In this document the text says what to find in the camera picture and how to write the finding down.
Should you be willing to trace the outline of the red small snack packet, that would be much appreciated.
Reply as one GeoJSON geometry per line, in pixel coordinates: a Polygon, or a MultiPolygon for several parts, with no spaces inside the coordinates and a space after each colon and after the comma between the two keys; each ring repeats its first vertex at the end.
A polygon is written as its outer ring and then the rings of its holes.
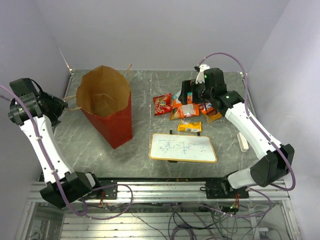
{"type": "Polygon", "coordinates": [[[173,109],[171,104],[172,94],[167,93],[161,96],[153,97],[154,115],[159,116],[170,113],[173,109]]]}

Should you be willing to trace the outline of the orange striped snack packet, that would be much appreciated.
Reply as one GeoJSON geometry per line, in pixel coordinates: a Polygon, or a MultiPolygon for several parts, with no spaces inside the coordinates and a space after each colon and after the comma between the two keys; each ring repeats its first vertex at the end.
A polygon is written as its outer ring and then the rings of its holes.
{"type": "Polygon", "coordinates": [[[211,111],[208,114],[205,114],[204,116],[205,116],[206,122],[208,124],[210,124],[210,123],[212,123],[222,117],[221,113],[218,111],[211,111]]]}

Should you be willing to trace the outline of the yellow M&M's candy packet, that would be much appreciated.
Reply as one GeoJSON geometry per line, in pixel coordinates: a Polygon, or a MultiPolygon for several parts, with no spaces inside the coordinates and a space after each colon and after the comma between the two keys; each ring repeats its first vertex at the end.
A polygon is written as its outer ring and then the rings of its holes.
{"type": "Polygon", "coordinates": [[[202,132],[202,123],[201,122],[189,122],[182,119],[177,127],[178,132],[187,132],[187,133],[201,133],[202,132]]]}

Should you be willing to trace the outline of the red paper bag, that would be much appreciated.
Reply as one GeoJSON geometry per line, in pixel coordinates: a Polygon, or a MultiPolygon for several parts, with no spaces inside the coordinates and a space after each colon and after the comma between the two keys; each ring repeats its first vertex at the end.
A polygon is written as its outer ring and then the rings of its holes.
{"type": "Polygon", "coordinates": [[[128,80],[109,66],[98,66],[82,76],[75,95],[76,110],[116,149],[133,138],[132,91],[128,80]]]}

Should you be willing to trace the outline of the teal Fox's candy packet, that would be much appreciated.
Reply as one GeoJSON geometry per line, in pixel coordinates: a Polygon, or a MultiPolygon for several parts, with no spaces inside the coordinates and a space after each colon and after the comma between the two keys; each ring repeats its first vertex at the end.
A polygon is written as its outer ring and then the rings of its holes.
{"type": "Polygon", "coordinates": [[[193,93],[188,92],[187,93],[187,104],[192,104],[193,103],[193,93]]]}

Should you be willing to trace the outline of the orange Fox's candy packet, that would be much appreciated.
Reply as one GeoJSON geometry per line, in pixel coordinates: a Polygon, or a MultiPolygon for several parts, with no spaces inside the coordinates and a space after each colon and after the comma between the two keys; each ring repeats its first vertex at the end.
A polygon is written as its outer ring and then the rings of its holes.
{"type": "Polygon", "coordinates": [[[212,112],[214,110],[211,103],[209,103],[209,102],[200,103],[198,105],[198,107],[199,107],[199,110],[205,115],[209,114],[210,112],[212,112]]]}

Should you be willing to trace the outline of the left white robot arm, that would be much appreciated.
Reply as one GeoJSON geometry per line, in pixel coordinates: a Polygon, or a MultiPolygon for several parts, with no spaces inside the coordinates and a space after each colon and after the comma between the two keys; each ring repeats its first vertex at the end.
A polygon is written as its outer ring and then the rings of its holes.
{"type": "Polygon", "coordinates": [[[67,163],[54,137],[53,128],[68,104],[42,90],[30,78],[20,78],[9,84],[13,99],[10,103],[9,119],[18,125],[31,143],[40,162],[45,188],[41,197],[62,209],[69,203],[88,196],[98,198],[102,186],[97,177],[88,172],[74,171],[67,163]]]}

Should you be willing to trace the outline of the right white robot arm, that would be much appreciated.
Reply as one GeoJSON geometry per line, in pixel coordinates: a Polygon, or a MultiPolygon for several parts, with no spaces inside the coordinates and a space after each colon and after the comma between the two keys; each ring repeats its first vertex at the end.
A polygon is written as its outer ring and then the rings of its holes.
{"type": "Polygon", "coordinates": [[[248,109],[248,102],[235,90],[228,90],[224,73],[206,64],[196,66],[196,79],[184,80],[179,101],[187,103],[188,93],[192,103],[207,104],[231,122],[254,150],[257,162],[250,167],[231,173],[220,186],[221,194],[233,197],[239,188],[258,185],[266,187],[290,174],[295,150],[273,137],[248,109]]]}

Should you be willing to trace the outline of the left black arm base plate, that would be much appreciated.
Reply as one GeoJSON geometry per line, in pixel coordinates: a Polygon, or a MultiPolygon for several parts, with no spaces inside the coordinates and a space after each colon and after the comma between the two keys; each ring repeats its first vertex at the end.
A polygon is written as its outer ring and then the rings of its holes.
{"type": "Polygon", "coordinates": [[[88,193],[84,199],[88,200],[115,200],[118,194],[118,186],[114,180],[100,180],[94,188],[102,188],[88,193]]]}

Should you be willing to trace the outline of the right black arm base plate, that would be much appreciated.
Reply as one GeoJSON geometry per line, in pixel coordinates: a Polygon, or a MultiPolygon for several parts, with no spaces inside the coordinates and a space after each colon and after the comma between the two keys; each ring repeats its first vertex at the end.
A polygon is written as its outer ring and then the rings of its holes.
{"type": "Polygon", "coordinates": [[[205,192],[207,199],[248,199],[249,193],[246,187],[238,189],[232,188],[228,183],[222,182],[206,182],[204,186],[199,188],[200,191],[205,192]]]}

